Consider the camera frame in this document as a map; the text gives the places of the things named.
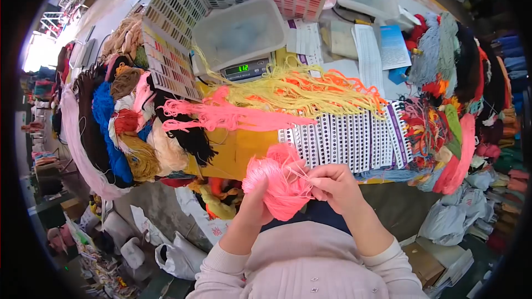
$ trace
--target gray yarn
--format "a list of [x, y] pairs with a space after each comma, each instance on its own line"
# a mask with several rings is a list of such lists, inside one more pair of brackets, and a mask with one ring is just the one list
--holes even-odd
[[443, 12], [439, 23], [439, 55], [436, 71], [442, 74], [442, 79], [449, 80], [454, 67], [454, 37], [458, 32], [458, 25], [449, 12]]
[[428, 30], [419, 39], [418, 49], [423, 51], [415, 56], [410, 71], [409, 80], [417, 86], [422, 86], [436, 80], [436, 65], [439, 56], [439, 25], [438, 16], [432, 12], [425, 15]]

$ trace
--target red yarn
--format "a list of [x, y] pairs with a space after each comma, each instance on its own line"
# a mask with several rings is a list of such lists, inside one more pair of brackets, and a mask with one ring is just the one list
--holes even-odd
[[475, 98], [473, 98], [475, 101], [480, 100], [482, 94], [484, 94], [484, 64], [482, 62], [488, 60], [487, 54], [480, 47], [478, 47], [478, 56], [480, 60], [480, 73], [477, 89], [475, 89]]
[[313, 199], [310, 194], [312, 186], [306, 176], [291, 171], [298, 178], [293, 183], [288, 183], [283, 173], [286, 164], [299, 159], [293, 146], [286, 143], [271, 145], [265, 159], [257, 160], [253, 157], [249, 160], [246, 178], [242, 181], [242, 189], [247, 194], [264, 176], [268, 177], [268, 189], [263, 201], [272, 216], [280, 221], [289, 220], [305, 203]]
[[135, 132], [138, 123], [138, 113], [129, 109], [122, 109], [115, 113], [114, 130], [116, 135], [126, 132]]
[[410, 38], [408, 39], [408, 41], [412, 41], [412, 42], [416, 43], [416, 46], [414, 48], [416, 48], [418, 46], [419, 39], [428, 30], [427, 24], [425, 23], [425, 18], [421, 14], [416, 14], [415, 17], [417, 17], [419, 19], [419, 22], [421, 22], [421, 25], [420, 26], [418, 26], [418, 25], [414, 26], [414, 29], [410, 33]]

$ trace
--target cardboard box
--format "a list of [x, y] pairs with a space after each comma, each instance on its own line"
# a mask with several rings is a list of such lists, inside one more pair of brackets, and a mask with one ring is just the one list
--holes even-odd
[[418, 276], [423, 288], [434, 285], [445, 271], [445, 267], [418, 243], [403, 247], [403, 252], [408, 256], [412, 272]]
[[84, 207], [83, 204], [76, 197], [68, 201], [62, 202], [61, 207], [70, 219], [80, 218], [85, 212], [85, 209], [87, 209], [87, 207]]

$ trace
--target light pink sweater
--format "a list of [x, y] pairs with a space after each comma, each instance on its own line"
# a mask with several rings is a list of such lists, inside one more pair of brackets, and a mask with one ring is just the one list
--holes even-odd
[[377, 256], [360, 256], [352, 236], [305, 221], [261, 233], [248, 256], [227, 253], [216, 244], [187, 296], [196, 298], [427, 296], [396, 239]]

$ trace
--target scale display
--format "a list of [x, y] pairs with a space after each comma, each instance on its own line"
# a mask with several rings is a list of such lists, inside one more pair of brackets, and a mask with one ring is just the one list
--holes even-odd
[[231, 74], [248, 71], [248, 70], [249, 70], [249, 65], [241, 65], [241, 66], [226, 69], [226, 75], [231, 75]]

